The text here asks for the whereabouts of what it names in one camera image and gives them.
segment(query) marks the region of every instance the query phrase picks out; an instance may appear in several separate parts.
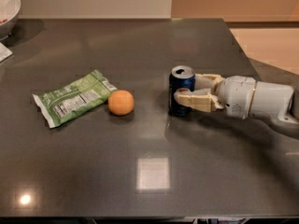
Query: plastic wrapper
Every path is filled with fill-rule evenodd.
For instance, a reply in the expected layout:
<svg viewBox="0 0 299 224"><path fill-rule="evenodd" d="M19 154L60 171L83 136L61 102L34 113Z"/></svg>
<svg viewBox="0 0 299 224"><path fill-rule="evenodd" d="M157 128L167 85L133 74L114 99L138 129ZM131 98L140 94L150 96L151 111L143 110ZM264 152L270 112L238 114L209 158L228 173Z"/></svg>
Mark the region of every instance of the plastic wrapper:
<svg viewBox="0 0 299 224"><path fill-rule="evenodd" d="M33 96L49 127L55 128L104 103L116 89L94 70L59 90Z"/></svg>

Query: can lid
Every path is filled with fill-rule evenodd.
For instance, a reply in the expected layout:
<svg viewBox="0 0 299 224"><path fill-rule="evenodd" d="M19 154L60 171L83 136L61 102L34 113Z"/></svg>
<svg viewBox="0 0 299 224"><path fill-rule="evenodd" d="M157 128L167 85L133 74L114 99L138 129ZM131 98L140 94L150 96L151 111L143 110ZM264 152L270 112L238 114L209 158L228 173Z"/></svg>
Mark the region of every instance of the can lid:
<svg viewBox="0 0 299 224"><path fill-rule="evenodd" d="M194 71L187 65L178 65L172 69L171 74L176 78L190 78L194 76Z"/></svg>

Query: beige floor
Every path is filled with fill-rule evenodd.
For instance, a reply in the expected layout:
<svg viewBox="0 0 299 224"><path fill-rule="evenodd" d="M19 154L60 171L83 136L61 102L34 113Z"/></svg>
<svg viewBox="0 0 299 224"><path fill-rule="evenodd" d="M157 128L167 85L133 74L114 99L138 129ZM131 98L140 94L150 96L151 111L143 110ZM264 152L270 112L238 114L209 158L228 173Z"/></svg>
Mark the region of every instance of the beige floor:
<svg viewBox="0 0 299 224"><path fill-rule="evenodd" d="M299 29L231 29L247 56L299 75Z"/></svg>

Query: paper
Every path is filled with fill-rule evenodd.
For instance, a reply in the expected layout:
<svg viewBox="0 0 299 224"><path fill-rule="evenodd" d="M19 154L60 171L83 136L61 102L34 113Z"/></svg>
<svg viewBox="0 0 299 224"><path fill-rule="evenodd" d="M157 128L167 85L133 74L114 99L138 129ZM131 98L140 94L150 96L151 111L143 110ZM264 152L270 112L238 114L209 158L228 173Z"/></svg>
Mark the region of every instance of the paper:
<svg viewBox="0 0 299 224"><path fill-rule="evenodd" d="M0 42L0 62L12 55L12 51Z"/></svg>

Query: nutrition label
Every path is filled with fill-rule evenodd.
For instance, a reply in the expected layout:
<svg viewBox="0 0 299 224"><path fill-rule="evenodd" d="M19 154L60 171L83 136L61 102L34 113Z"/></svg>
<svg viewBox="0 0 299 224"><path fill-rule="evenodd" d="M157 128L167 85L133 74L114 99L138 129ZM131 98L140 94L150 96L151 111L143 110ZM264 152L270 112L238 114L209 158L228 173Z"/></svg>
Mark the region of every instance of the nutrition label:
<svg viewBox="0 0 299 224"><path fill-rule="evenodd" d="M61 103L56 105L53 108L53 110L56 113L56 115L59 118L61 118L65 115L69 114L73 110L79 109L82 106L90 103L91 101L96 100L99 97L100 97L100 95L94 90L86 91L86 92L83 92L82 94L77 95L71 99L62 101Z"/></svg>

